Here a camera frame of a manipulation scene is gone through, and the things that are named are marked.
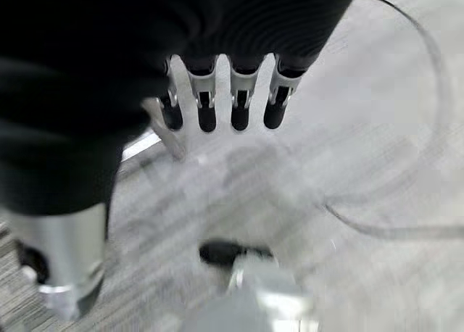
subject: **gray carpet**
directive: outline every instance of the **gray carpet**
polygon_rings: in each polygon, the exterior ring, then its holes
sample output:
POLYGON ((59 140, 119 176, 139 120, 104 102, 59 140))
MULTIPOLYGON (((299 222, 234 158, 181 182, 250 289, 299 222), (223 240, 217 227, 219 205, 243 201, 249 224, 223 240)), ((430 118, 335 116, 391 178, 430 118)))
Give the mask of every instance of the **gray carpet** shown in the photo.
POLYGON ((188 155, 175 162, 158 145, 123 167, 99 303, 77 323, 53 318, 3 236, 4 328, 176 331, 187 312, 224 290, 225 276, 201 264, 196 248, 227 236, 269 244, 317 297, 324 331, 464 331, 464 0, 392 1, 438 41, 456 99, 446 136, 425 162, 418 155, 433 129, 434 74, 418 34, 379 3, 355 0, 275 131, 262 124, 271 58, 241 134, 229 124, 225 57, 211 134, 198 128, 189 80, 174 59, 188 155), (420 171, 401 178, 418 159, 420 171), (382 188, 389 181, 394 188, 382 188), (321 207, 342 194, 366 200, 340 202, 340 213, 383 230, 360 233, 321 207), (454 226, 454 239, 427 228, 435 225, 454 226))

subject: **silver metal part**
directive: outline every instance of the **silver metal part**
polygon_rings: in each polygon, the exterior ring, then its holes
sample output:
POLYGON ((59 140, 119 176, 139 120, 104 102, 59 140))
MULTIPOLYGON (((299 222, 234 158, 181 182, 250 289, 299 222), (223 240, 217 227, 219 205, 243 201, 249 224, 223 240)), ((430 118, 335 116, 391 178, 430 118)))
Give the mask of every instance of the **silver metal part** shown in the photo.
POLYGON ((228 292, 188 318, 183 332, 318 332, 314 299, 269 258, 238 257, 228 292))
MULTIPOLYGON (((46 260, 49 277, 37 283, 46 307, 65 320, 86 314, 98 296, 104 268, 106 207, 54 216, 27 216, 6 211, 9 227, 24 245, 46 260)), ((35 279, 34 269, 22 271, 35 279)))
MULTIPOLYGON (((169 79, 169 84, 167 85, 167 94, 169 95, 170 104, 171 104, 171 107, 176 107, 179 101, 177 97, 177 88, 175 87, 175 80, 174 80, 173 73, 171 71, 171 66, 170 66, 169 61, 167 61, 167 78, 169 79)), ((159 106, 161 108, 164 108, 165 105, 161 102, 160 98, 156 98, 156 99, 159 103, 159 106)))
POLYGON ((254 87, 256 86, 256 79, 258 78, 258 72, 260 69, 256 70, 255 73, 251 75, 243 75, 236 72, 231 65, 231 95, 232 95, 232 105, 237 107, 239 103, 237 102, 238 92, 247 91, 246 102, 244 108, 249 107, 251 98, 254 94, 254 87))
POLYGON ((291 98, 291 95, 295 92, 295 90, 297 89, 299 85, 299 82, 302 80, 302 77, 303 75, 297 78, 288 78, 280 74, 278 71, 278 60, 277 60, 275 63, 275 67, 274 67, 273 77, 270 80, 269 98, 268 98, 269 103, 271 105, 274 105, 276 103, 277 90, 279 87, 289 87, 289 92, 287 94, 287 97, 282 104, 283 106, 286 106, 289 103, 289 99, 291 98))
POLYGON ((149 113, 150 118, 152 119, 150 126, 154 133, 145 138, 144 141, 140 142, 146 144, 148 148, 154 143, 161 141, 174 158, 177 160, 183 160, 186 157, 186 147, 181 140, 179 140, 179 138, 166 127, 165 122, 162 119, 161 109, 157 106, 154 99, 145 99, 142 102, 142 107, 149 113))
POLYGON ((210 94, 210 102, 208 107, 212 109, 215 106, 215 96, 216 96, 216 68, 209 74, 205 76, 194 75, 193 73, 187 71, 188 78, 190 79, 191 91, 195 97, 196 105, 199 109, 203 107, 200 102, 200 93, 208 92, 210 94))

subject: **cable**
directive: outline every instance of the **cable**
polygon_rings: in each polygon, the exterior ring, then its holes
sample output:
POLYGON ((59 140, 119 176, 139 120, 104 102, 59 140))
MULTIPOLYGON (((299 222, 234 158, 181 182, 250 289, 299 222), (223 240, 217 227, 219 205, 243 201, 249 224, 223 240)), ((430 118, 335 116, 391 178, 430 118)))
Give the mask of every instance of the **cable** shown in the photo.
POLYGON ((388 240, 420 240, 420 239, 464 239, 464 225, 449 225, 449 226, 426 226, 426 227, 404 227, 404 228, 382 228, 362 223, 351 221, 348 217, 337 212, 332 205, 334 204, 359 204, 372 200, 373 196, 385 197, 392 194, 393 191, 398 191, 401 188, 407 189, 415 180, 414 177, 420 172, 425 164, 430 164, 436 160, 444 151, 447 134, 449 130, 450 118, 454 101, 452 98, 449 78, 447 76, 446 67, 440 48, 435 42, 431 34, 413 17, 400 9, 397 5, 387 0, 375 0, 382 4, 393 8, 413 24, 426 46, 428 55, 430 56, 431 64, 434 69, 436 78, 436 97, 437 109, 435 123, 432 134, 424 149, 419 153, 418 160, 406 168, 399 177, 391 180, 385 185, 374 189, 367 194, 342 194, 338 196, 326 197, 322 203, 323 208, 336 217, 343 224, 353 230, 376 238, 384 238, 388 240))

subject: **black fingertip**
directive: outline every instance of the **black fingertip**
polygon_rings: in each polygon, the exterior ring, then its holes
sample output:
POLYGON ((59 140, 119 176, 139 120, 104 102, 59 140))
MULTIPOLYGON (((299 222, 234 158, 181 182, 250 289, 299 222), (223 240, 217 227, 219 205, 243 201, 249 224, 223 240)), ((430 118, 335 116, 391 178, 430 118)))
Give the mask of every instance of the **black fingertip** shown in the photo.
POLYGON ((183 126, 182 111, 179 104, 174 107, 165 105, 162 109, 162 117, 166 126, 171 130, 179 130, 183 126))
POLYGON ((200 128, 206 133, 211 133, 214 129, 216 129, 215 108, 198 108, 198 123, 200 125, 200 128))
POLYGON ((235 130, 247 129, 249 122, 249 108, 232 107, 231 124, 235 130))
POLYGON ((282 106, 282 104, 275 103, 272 105, 268 102, 264 112, 264 125, 269 129, 278 128, 282 123, 285 108, 286 106, 282 106))

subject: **robotic hand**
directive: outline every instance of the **robotic hand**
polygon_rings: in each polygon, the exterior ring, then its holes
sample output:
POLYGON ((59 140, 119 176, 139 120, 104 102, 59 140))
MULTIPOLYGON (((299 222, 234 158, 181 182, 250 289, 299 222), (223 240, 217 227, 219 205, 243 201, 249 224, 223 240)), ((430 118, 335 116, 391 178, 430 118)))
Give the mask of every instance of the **robotic hand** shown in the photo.
MULTIPOLYGON (((47 307, 77 319, 98 296, 115 174, 149 122, 142 101, 156 97, 166 126, 182 127, 170 56, 184 61, 199 127, 211 132, 217 55, 230 60, 231 124, 243 130, 261 61, 274 54, 264 115, 274 129, 350 2, 0 0, 0 204, 47 307)), ((251 279, 272 267, 247 261, 237 266, 251 266, 251 279)))

